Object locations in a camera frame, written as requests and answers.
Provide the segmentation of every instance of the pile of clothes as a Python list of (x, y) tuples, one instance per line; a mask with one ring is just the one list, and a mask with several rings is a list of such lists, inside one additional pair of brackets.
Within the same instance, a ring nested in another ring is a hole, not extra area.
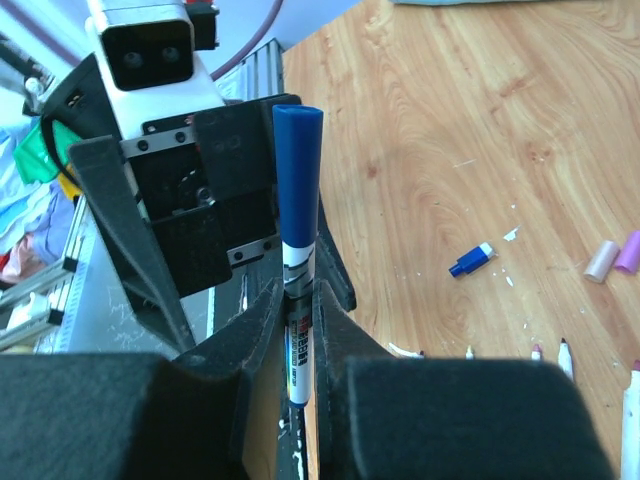
[(61, 258), (74, 203), (58, 179), (25, 184), (13, 152), (37, 118), (0, 126), (0, 281), (16, 284)]

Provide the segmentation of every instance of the pink cloth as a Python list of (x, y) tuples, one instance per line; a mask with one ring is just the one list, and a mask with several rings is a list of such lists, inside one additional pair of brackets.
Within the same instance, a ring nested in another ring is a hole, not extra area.
[(19, 283), (44, 267), (44, 262), (33, 251), (33, 234), (28, 233), (11, 249), (9, 261), (2, 269), (0, 280)]

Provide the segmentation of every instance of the yellow object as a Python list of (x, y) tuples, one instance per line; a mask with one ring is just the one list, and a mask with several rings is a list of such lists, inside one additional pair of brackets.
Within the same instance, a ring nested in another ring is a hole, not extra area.
[[(67, 165), (67, 171), (73, 173), (71, 165)], [(72, 202), (75, 197), (79, 197), (80, 195), (82, 195), (82, 190), (71, 183), (69, 179), (62, 173), (58, 174), (58, 183), (60, 184), (60, 188), (62, 189), (62, 193), (64, 193), (64, 196)]]

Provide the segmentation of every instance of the blue cap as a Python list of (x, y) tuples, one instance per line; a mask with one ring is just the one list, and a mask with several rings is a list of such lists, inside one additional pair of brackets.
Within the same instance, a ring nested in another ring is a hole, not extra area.
[(318, 234), (322, 110), (274, 105), (280, 236), (294, 248), (312, 245)]

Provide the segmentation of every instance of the pink marker cap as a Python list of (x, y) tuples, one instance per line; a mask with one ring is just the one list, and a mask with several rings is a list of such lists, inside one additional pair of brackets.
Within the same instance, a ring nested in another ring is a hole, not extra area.
[(628, 273), (630, 275), (638, 271), (640, 266), (640, 230), (636, 230), (631, 235), (627, 243), (622, 247), (622, 251), (618, 258), (614, 268), (622, 273)]

